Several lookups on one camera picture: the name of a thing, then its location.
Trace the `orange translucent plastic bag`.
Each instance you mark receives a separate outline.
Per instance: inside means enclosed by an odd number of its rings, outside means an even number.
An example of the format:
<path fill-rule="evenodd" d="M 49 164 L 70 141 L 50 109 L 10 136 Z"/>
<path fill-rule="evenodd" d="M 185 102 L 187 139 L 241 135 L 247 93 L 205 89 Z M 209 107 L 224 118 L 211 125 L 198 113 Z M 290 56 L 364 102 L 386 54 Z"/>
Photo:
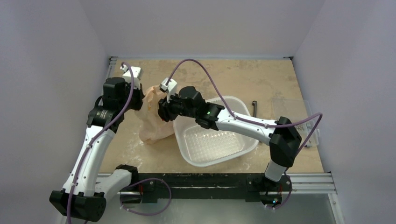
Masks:
<path fill-rule="evenodd" d="M 145 92 L 141 109 L 135 111 L 137 118 L 142 121 L 139 138 L 146 144 L 153 144 L 174 134 L 173 123 L 163 121 L 158 115 L 158 102 L 166 96 L 159 86 L 151 86 Z"/>

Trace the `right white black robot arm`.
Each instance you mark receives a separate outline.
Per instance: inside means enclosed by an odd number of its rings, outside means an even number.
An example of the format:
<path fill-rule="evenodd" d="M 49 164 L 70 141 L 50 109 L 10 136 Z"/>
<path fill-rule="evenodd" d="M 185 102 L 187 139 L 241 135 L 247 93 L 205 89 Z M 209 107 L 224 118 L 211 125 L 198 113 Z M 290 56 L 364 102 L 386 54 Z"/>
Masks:
<path fill-rule="evenodd" d="M 206 101 L 193 86 L 179 93 L 165 85 L 160 85 L 160 90 L 166 93 L 158 103 L 158 115 L 163 121 L 188 117 L 201 128 L 238 133 L 268 145 L 270 161 L 262 177 L 266 189 L 279 186 L 281 177 L 293 166 L 302 137 L 288 118 L 265 120 L 234 112 L 227 105 Z"/>

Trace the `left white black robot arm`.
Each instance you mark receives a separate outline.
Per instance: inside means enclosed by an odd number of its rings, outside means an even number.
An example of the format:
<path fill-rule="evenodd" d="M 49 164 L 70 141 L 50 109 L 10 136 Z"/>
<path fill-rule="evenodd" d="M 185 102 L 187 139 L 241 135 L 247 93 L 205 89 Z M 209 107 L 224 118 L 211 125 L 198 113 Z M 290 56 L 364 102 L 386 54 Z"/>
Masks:
<path fill-rule="evenodd" d="M 97 183 L 105 152 L 113 140 L 128 110 L 140 110 L 143 104 L 139 78 L 111 77 L 103 84 L 99 96 L 88 114 L 84 143 L 73 170 L 61 190 L 54 190 L 50 203 L 66 217 L 66 222 L 80 219 L 97 222 L 106 204 L 118 191 L 133 191 L 139 186 L 136 167 L 119 165 L 103 182 Z"/>

